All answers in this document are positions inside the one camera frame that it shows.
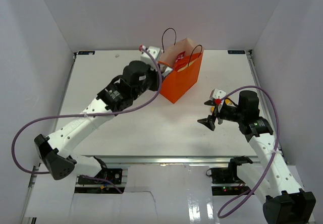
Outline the yellow snack packet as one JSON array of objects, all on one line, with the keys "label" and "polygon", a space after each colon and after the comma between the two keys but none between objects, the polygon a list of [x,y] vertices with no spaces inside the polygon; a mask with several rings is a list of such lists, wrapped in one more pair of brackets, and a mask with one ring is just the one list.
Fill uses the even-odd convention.
[{"label": "yellow snack packet", "polygon": [[215,99],[214,102],[215,102],[216,106],[218,106],[218,111],[221,110],[221,108],[224,104],[226,104],[228,106],[236,106],[236,104],[230,98],[226,98],[222,103],[220,103],[219,99]]}]

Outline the large red chips bag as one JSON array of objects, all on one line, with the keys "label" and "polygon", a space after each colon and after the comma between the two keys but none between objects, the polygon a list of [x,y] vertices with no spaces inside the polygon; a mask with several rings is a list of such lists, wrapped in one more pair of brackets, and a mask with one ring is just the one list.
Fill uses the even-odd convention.
[{"label": "large red chips bag", "polygon": [[175,72],[180,72],[184,69],[186,69],[187,67],[189,67],[191,64],[193,64],[195,61],[194,58],[190,58],[190,57],[185,57],[182,58],[180,60],[177,60],[173,66],[173,69]]}]

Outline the brown chocolate bar wrapper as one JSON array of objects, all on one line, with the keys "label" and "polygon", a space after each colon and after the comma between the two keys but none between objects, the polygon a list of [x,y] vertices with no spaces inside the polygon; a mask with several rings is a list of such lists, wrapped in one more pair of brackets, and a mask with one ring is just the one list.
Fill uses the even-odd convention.
[{"label": "brown chocolate bar wrapper", "polygon": [[166,78],[172,71],[173,71],[173,68],[165,66],[163,68],[162,76]]}]

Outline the pink candy packet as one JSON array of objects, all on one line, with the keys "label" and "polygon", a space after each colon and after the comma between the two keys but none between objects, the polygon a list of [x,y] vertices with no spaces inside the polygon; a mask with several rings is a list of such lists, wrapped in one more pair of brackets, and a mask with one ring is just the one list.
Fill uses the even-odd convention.
[{"label": "pink candy packet", "polygon": [[179,60],[183,59],[184,57],[185,57],[185,51],[183,51],[183,52],[179,53],[179,54],[176,56],[176,60],[175,60],[175,62],[177,62],[177,61],[179,61]]}]

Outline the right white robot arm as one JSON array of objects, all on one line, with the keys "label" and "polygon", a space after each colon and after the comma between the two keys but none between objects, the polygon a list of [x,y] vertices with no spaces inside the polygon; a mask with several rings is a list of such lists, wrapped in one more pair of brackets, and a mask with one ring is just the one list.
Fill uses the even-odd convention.
[{"label": "right white robot arm", "polygon": [[205,102],[213,106],[212,114],[198,122],[210,130],[223,121],[235,122],[256,153],[264,168],[260,173],[253,161],[246,156],[234,157],[228,165],[228,178],[249,187],[244,204],[255,195],[262,204],[267,223],[308,223],[316,204],[312,192],[304,191],[290,172],[282,153],[278,150],[279,134],[274,133],[270,123],[260,116],[259,98],[250,86],[239,88],[238,103],[228,104],[226,92],[214,89]]}]

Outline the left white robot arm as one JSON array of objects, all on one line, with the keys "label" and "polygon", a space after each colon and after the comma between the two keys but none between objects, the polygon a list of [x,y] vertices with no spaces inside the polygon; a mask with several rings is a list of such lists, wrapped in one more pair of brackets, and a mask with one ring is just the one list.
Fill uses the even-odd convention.
[{"label": "left white robot arm", "polygon": [[131,61],[123,73],[114,77],[84,110],[75,118],[48,136],[35,139],[37,152],[54,180],[69,174],[90,177],[102,183],[108,174],[106,164],[99,158],[77,155],[73,150],[102,124],[113,119],[120,111],[132,106],[145,91],[157,91],[172,68],[161,65],[161,74],[143,61]]}]

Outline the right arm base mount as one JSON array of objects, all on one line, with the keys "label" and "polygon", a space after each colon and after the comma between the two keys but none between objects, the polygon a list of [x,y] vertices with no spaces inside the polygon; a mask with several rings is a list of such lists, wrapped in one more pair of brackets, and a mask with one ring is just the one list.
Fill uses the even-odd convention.
[{"label": "right arm base mount", "polygon": [[243,182],[238,179],[234,179],[231,172],[227,167],[213,167],[206,171],[206,176],[211,178],[213,184],[239,184]]}]

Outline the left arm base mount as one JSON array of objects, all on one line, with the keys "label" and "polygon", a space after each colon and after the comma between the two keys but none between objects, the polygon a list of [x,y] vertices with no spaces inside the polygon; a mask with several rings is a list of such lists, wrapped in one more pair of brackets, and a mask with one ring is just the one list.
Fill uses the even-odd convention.
[{"label": "left arm base mount", "polygon": [[[108,169],[105,178],[113,184],[118,185],[122,183],[123,170],[122,169]],[[79,177],[77,180],[79,185],[94,185],[94,184],[107,184],[107,182],[87,179]]]}]

